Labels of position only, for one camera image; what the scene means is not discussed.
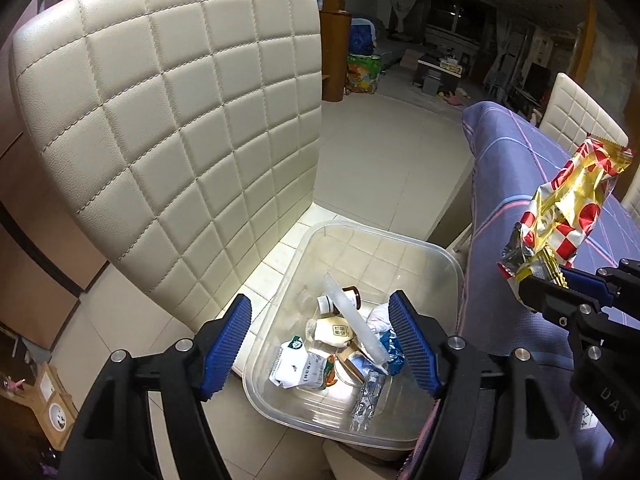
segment window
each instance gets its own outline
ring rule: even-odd
[[[485,13],[486,6],[476,0],[431,0],[427,23],[480,41]]]

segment red and white checkered wrapper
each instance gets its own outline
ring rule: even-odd
[[[580,244],[589,236],[618,175],[631,163],[633,153],[610,140],[589,136],[558,175],[538,188],[527,211],[515,225],[498,266],[517,284],[536,269],[572,265]],[[545,254],[551,250],[556,264]],[[555,270],[539,276],[553,279]]]

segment tablecloth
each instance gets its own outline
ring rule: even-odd
[[[585,479],[602,464],[611,440],[600,423],[581,429],[584,404],[569,388],[573,370],[566,332],[526,310],[513,296],[496,261],[513,225],[540,184],[549,182],[570,154],[510,110],[481,102],[463,113],[463,129],[475,156],[472,211],[474,234],[466,268],[460,335],[479,349],[508,354],[529,349],[555,395],[574,436]],[[620,258],[640,259],[640,231],[610,196],[590,238],[578,248],[577,269],[595,272]],[[607,309],[616,322],[640,327]]]

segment clear plastic bin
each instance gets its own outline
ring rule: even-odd
[[[418,313],[435,317],[449,334],[455,331],[463,277],[447,251],[351,222],[323,222],[306,233],[269,306],[244,369],[247,396],[261,414],[297,430],[361,446],[413,449],[433,399],[418,388],[408,364],[387,378],[364,432],[351,429],[360,385],[338,359],[338,382],[324,390],[284,389],[269,381],[280,345],[294,335],[304,338],[306,322],[319,317],[313,298],[324,294],[327,271],[341,286],[358,287],[363,316],[402,289]],[[306,348],[325,356],[335,351],[309,342]]]

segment white bottle cap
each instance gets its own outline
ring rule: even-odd
[[[332,311],[333,305],[327,296],[320,296],[318,298],[318,308],[320,309],[320,315],[323,316]]]

